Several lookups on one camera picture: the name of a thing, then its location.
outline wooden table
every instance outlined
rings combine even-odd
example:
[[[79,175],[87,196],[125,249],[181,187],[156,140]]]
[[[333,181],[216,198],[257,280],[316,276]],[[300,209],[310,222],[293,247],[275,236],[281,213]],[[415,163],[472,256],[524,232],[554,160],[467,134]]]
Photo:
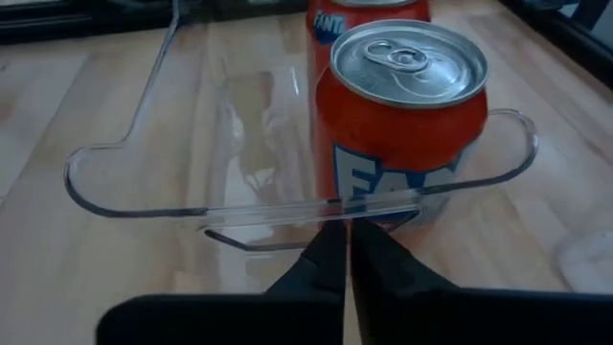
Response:
[[[495,1],[435,0],[432,11],[436,23],[481,47],[490,106],[524,111],[537,126],[540,152],[513,181],[458,194],[436,224],[395,236],[461,286],[612,291],[606,257],[577,256],[562,275],[557,255],[566,242],[613,225],[613,93]],[[263,290],[296,258],[246,257],[194,232],[194,220],[101,218],[67,195],[68,154],[125,135],[163,35],[0,48],[0,344],[91,343],[100,316],[129,297]],[[206,112],[217,101],[212,85],[233,77],[226,90],[241,126],[259,126],[270,100],[305,119],[307,101],[296,96],[304,93],[291,89],[306,88],[305,40],[301,14],[179,33],[150,100],[147,145],[98,172],[116,181],[94,186],[100,201],[196,205],[221,193],[227,202],[232,186],[207,184],[227,173],[211,167],[206,153],[220,135]],[[294,68],[276,72],[286,65]],[[271,77],[295,83],[271,86]],[[296,137],[303,136],[298,126]],[[492,154],[506,145],[493,145]],[[242,168],[266,168],[262,150],[250,147]],[[348,318],[348,343],[355,343],[352,312]]]

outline soda can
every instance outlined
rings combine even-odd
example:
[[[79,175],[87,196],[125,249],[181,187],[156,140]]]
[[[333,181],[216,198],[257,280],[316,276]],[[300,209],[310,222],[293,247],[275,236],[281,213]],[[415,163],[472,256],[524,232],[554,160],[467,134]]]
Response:
[[[360,24],[380,19],[430,21],[427,0],[311,0],[306,13],[310,78],[321,76],[334,40]]]
[[[488,117],[479,48],[430,23],[381,20],[342,34],[329,58],[315,90],[319,197],[453,182]],[[423,218],[444,202],[421,205]]]

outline fanta logo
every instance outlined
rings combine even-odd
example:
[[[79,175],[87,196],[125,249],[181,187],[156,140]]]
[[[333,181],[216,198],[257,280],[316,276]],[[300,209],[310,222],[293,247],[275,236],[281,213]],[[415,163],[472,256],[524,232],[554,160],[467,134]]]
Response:
[[[334,146],[334,179],[339,196],[363,196],[449,183],[459,158],[440,169],[413,172],[384,169],[381,161],[369,155]]]
[[[332,43],[339,35],[345,32],[345,16],[339,14],[325,14],[319,10],[313,20],[315,37],[321,44]]]

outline can lid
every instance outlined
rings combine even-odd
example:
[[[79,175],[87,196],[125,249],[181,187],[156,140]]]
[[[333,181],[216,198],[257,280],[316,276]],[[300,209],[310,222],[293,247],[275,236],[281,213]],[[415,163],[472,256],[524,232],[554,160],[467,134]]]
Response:
[[[406,108],[459,104],[481,91],[488,63],[470,40],[417,20],[379,20],[336,39],[330,68],[352,91]]]
[[[332,0],[333,3],[347,7],[386,7],[402,6],[419,0]]]

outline clear plastic holder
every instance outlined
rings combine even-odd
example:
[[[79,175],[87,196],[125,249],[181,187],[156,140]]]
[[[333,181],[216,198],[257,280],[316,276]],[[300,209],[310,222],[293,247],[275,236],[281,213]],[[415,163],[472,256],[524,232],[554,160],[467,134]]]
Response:
[[[304,245],[319,221],[422,212],[454,192],[509,181],[534,161],[532,121],[516,110],[495,109],[455,182],[319,199],[304,42],[262,36],[261,26],[250,30],[258,19],[245,21],[242,34],[227,23],[177,30],[178,6],[174,1],[173,20],[126,136],[77,149],[66,163],[68,194],[96,215],[197,219],[210,237],[244,250],[287,249]],[[224,235],[240,227],[306,235],[268,244]]]

